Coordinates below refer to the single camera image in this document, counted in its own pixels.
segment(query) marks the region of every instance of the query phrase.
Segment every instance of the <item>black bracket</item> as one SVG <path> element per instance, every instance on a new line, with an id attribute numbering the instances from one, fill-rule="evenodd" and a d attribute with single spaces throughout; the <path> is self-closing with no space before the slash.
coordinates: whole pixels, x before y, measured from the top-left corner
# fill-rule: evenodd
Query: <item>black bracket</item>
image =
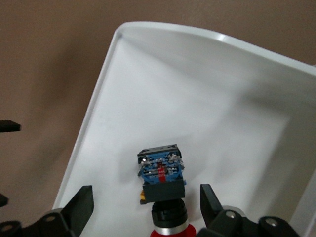
<path id="1" fill-rule="evenodd" d="M 234 210 L 224 210 L 209 184 L 200 186 L 200 207 L 206 228 L 197 237 L 299 237 L 281 218 L 265 216 L 256 224 Z"/>

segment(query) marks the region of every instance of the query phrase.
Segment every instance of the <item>beige background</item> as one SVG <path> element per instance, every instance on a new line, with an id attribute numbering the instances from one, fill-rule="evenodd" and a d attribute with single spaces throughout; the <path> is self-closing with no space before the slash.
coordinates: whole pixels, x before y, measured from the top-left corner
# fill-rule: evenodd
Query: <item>beige background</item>
<path id="1" fill-rule="evenodd" d="M 161 21 L 218 31 L 316 64 L 315 0 L 0 1 L 0 222 L 51 209 L 114 30 Z"/>

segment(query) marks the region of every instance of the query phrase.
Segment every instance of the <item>screw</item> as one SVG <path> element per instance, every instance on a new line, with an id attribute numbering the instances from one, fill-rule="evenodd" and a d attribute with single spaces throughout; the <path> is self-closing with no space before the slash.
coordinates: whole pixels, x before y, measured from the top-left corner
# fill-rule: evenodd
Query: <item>screw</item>
<path id="1" fill-rule="evenodd" d="M 267 222 L 269 225 L 273 226 L 273 227 L 276 227 L 276 226 L 277 226 L 277 221 L 276 221 L 275 219 L 267 218 L 267 219 L 266 219 L 266 222 Z"/>
<path id="2" fill-rule="evenodd" d="M 236 214 L 235 214 L 234 212 L 232 212 L 232 211 L 227 211 L 227 212 L 226 212 L 226 215 L 227 215 L 229 218 L 232 218 L 232 219 L 234 219 L 235 216 L 236 216 Z"/>
<path id="3" fill-rule="evenodd" d="M 11 230 L 12 228 L 13 228 L 12 225 L 6 225 L 6 226 L 3 226 L 3 227 L 2 227 L 1 231 L 2 231 L 2 232 L 6 232 L 6 231 Z"/>
<path id="4" fill-rule="evenodd" d="M 49 221 L 53 221 L 53 220 L 55 220 L 55 217 L 54 216 L 49 216 L 49 217 L 46 218 L 45 221 L 49 222 Z"/>

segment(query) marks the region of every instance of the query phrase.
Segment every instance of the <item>white tray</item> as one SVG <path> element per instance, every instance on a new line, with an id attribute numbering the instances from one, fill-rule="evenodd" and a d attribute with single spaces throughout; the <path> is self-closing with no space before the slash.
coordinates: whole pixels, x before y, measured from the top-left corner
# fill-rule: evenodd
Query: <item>white tray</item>
<path id="1" fill-rule="evenodd" d="M 113 37 L 54 208 L 93 185 L 82 237 L 148 237 L 137 153 L 178 144 L 190 222 L 199 185 L 253 221 L 306 234 L 316 213 L 316 68 L 209 30 L 132 22 Z"/>

